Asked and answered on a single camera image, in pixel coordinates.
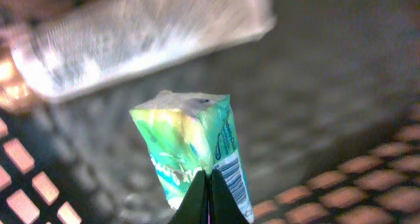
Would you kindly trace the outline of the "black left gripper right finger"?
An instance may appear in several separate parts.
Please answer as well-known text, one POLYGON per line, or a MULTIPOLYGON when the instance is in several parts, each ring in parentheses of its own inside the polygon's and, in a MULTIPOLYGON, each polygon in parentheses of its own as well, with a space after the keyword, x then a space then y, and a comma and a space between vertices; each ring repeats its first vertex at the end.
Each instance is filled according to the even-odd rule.
POLYGON ((217 169, 212 171, 209 179, 209 223, 249 224, 217 169))

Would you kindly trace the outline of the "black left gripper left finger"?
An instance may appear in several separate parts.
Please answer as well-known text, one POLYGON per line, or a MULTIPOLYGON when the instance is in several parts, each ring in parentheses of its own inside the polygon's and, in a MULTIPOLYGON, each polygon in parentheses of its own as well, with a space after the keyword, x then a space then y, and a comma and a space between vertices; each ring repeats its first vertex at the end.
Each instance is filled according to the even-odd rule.
POLYGON ((196 173, 179 209, 168 224, 208 224, 206 174, 196 173))

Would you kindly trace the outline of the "teal tissue pack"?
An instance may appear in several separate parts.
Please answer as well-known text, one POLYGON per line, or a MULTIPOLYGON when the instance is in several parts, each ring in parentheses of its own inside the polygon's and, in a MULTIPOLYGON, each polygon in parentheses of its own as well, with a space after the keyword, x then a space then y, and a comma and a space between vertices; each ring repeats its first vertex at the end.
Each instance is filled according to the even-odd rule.
POLYGON ((160 92, 130 110, 170 207, 177 211, 199 171, 219 170, 243 216, 255 220, 229 95, 160 92))

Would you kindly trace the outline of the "white cosmetic tube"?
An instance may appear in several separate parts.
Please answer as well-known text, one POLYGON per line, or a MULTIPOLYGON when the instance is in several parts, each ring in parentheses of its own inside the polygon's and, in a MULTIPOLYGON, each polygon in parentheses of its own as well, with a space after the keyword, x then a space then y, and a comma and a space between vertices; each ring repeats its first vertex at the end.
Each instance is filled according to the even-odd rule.
POLYGON ((276 23, 272 0, 98 0, 12 39, 28 86, 63 102, 228 47, 276 23))

